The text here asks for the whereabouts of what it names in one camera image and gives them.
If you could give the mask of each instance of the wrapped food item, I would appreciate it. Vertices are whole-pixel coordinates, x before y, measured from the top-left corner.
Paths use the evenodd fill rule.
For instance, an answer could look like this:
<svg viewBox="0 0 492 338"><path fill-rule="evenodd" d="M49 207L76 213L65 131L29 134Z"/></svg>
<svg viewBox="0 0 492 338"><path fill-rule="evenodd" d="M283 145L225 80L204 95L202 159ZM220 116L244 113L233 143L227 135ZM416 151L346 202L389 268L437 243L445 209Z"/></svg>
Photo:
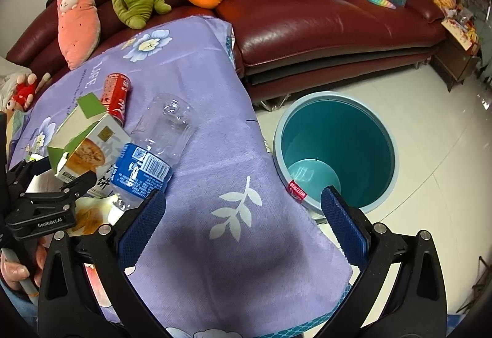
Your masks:
<svg viewBox="0 0 492 338"><path fill-rule="evenodd" d="M456 17L456 20L463 27L466 27L466 25L468 24L469 20L472 17L473 17L473 12L462 6L461 10L458 13L458 16Z"/></svg>
<svg viewBox="0 0 492 338"><path fill-rule="evenodd" d="M432 0L446 15L450 17L451 14L456 14L453 10L456 8L456 0Z"/></svg>

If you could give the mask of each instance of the teal trash bin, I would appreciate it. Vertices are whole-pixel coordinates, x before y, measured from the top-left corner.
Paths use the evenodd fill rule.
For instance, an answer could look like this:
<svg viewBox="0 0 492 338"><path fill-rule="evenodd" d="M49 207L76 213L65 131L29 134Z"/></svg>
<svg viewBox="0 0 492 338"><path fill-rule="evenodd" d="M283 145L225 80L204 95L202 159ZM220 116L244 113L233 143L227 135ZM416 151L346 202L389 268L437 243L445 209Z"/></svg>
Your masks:
<svg viewBox="0 0 492 338"><path fill-rule="evenodd" d="M328 185L348 205L368 213L389 196L398 176L397 146L383 122L336 92L294 102L277 125L273 152L284 184L301 187L307 193L303 204L319 214Z"/></svg>

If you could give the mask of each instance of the table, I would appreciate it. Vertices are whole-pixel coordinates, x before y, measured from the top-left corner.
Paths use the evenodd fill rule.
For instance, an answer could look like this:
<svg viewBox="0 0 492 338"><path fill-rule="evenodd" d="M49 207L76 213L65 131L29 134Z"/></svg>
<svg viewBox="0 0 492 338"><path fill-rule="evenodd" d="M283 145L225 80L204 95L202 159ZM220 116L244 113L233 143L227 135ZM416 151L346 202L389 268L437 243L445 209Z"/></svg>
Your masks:
<svg viewBox="0 0 492 338"><path fill-rule="evenodd" d="M471 76L480 58L468 54L447 31L446 37L439 51L432 56L430 64L446 82L448 92L451 92L455 84L463 84L465 78Z"/></svg>

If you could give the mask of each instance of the cardboard box on floor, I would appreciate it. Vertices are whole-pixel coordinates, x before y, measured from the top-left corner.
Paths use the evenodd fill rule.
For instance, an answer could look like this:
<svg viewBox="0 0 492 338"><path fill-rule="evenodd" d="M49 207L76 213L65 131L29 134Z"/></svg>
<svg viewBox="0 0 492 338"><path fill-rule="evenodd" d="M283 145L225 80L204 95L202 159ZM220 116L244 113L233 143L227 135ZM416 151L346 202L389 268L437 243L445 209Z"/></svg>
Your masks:
<svg viewBox="0 0 492 338"><path fill-rule="evenodd" d="M112 192L112 166L131 139L93 93L80 97L77 103L48 145L50 164L64 182L92 170L97 184L88 193L105 198Z"/></svg>

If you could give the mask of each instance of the red leather sofa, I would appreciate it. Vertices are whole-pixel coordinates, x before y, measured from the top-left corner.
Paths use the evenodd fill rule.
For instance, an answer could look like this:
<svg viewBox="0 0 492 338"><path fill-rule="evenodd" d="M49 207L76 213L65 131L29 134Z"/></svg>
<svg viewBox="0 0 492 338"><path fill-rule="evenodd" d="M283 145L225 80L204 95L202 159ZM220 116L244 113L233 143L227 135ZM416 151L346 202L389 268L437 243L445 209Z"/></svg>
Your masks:
<svg viewBox="0 0 492 338"><path fill-rule="evenodd" d="M101 43L93 56L128 40L111 0L95 0ZM423 61L445 39L442 12L430 0L407 0L396 10L367 0L223 0L215 10L187 0L166 0L173 10L153 15L151 27L195 14L232 23L235 60L253 102L329 82ZM68 67L57 40L56 2L51 3L8 52L7 59L56 82Z"/></svg>

